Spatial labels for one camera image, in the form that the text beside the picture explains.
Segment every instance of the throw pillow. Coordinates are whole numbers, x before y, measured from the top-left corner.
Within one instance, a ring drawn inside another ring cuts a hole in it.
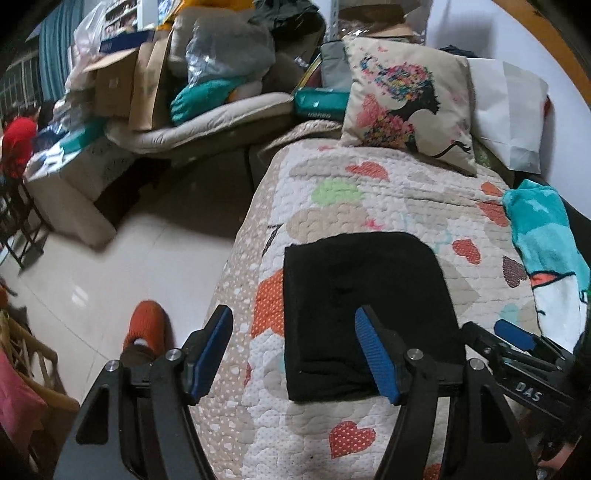
[[[342,145],[399,148],[476,173],[465,58],[376,38],[343,42],[353,85]]]

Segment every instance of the cardboard box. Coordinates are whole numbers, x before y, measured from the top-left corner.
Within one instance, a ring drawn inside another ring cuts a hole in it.
[[[140,48],[142,43],[154,39],[154,30],[140,30],[139,32],[122,33],[116,37],[100,42],[101,53],[115,53],[130,48]]]
[[[84,69],[96,72],[95,114],[129,117],[139,49],[107,55]]]

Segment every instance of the black cloth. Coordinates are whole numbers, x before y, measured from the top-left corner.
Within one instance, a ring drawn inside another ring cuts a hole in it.
[[[433,251],[402,232],[352,233],[292,245],[284,259],[285,373],[293,401],[378,393],[355,335],[369,304],[408,348],[463,364],[464,343]]]

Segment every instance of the person's foot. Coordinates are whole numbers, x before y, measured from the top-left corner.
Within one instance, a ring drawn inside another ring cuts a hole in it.
[[[160,356],[165,351],[164,331],[165,313],[163,308],[154,300],[141,301],[131,316],[129,332],[125,337],[123,349],[132,343],[141,343]]]

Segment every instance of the white tile floor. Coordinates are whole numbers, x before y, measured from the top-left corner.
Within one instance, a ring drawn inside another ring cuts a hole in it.
[[[82,401],[105,362],[118,358],[139,301],[163,306],[175,345],[202,326],[250,204],[241,158],[213,157],[147,188],[102,252],[51,234],[25,271],[10,256],[0,265],[18,293],[12,304],[27,307],[33,334],[57,351],[68,395]]]

